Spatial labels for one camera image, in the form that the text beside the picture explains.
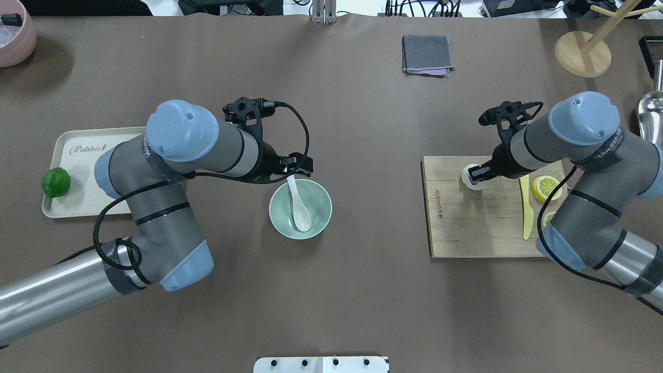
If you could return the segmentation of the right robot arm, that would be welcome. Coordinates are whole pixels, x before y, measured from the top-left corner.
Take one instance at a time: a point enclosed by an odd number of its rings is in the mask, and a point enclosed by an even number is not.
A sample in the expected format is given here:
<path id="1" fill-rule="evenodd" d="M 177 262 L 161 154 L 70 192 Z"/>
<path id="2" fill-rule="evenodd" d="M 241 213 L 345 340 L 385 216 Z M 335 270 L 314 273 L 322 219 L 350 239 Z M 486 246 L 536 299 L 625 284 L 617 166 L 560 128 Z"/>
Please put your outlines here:
<path id="1" fill-rule="evenodd" d="M 661 245 L 624 229 L 637 199 L 661 196 L 661 148 L 621 126 L 599 92 L 575 94 L 538 118 L 542 102 L 502 102 L 478 122 L 500 138 L 491 159 L 464 170 L 468 185 L 518 179 L 568 159 L 578 181 L 549 223 L 537 219 L 537 249 L 581 278 L 611 286 L 661 313 Z"/>

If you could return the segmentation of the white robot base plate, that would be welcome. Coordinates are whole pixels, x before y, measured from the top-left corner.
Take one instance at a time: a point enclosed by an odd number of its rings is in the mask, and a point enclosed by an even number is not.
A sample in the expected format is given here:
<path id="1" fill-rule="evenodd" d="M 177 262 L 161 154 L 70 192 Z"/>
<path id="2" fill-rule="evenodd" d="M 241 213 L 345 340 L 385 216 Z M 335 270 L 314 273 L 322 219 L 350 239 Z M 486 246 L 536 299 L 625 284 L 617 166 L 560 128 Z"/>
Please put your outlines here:
<path id="1" fill-rule="evenodd" d="M 253 372 L 390 372 L 389 359 L 375 355 L 263 357 Z"/>

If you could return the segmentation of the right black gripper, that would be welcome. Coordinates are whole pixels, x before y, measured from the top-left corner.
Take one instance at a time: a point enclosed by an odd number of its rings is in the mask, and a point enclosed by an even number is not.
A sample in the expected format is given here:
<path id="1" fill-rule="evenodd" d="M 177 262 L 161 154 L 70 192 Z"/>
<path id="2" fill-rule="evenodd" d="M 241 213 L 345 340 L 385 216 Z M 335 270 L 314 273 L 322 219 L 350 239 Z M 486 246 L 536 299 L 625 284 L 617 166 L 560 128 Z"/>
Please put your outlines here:
<path id="1" fill-rule="evenodd" d="M 469 170 L 469 184 L 480 186 L 492 177 L 518 179 L 518 163 L 511 153 L 510 147 L 502 142 L 495 147 L 490 162 L 485 162 Z"/>

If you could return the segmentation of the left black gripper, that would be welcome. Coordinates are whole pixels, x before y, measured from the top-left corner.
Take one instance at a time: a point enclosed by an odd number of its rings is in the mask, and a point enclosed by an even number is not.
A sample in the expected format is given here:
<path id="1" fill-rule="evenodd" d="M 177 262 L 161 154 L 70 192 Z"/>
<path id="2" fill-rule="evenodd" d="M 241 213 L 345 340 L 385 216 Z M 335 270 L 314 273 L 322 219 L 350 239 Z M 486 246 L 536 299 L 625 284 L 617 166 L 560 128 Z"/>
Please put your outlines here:
<path id="1" fill-rule="evenodd" d="M 313 159 L 302 153 L 294 152 L 288 155 L 288 165 L 282 163 L 282 157 L 277 155 L 268 142 L 259 142 L 259 156 L 256 163 L 256 182 L 277 183 L 293 174 L 312 174 Z"/>

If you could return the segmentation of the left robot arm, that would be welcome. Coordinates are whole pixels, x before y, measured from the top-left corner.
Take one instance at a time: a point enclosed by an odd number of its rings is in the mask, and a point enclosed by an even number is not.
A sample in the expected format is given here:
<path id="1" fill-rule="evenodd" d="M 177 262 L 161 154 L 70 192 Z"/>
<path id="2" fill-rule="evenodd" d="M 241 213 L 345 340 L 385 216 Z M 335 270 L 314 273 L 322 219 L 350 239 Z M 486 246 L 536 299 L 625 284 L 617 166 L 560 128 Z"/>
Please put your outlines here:
<path id="1" fill-rule="evenodd" d="M 90 247 L 2 288 L 2 348 L 47 326 L 159 283 L 176 291 L 205 278 L 214 262 L 185 193 L 196 177 L 277 183 L 313 172 L 308 149 L 277 155 L 262 120 L 291 104 L 240 97 L 223 120 L 180 99 L 159 104 L 145 133 L 101 155 L 93 170 L 111 198 Z"/>

